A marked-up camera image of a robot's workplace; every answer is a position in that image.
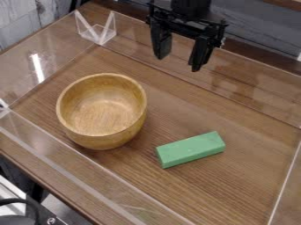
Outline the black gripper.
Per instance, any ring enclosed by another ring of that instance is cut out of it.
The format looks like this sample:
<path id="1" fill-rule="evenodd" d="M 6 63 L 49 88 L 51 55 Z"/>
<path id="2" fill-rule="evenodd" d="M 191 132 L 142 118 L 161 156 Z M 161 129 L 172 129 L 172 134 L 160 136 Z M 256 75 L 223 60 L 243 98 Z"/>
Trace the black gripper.
<path id="1" fill-rule="evenodd" d="M 153 52 L 162 60 L 172 50 L 172 35 L 196 40 L 191 54 L 192 71 L 209 62 L 213 47 L 225 40 L 228 21 L 211 10 L 212 0 L 150 0 L 148 24 Z"/>

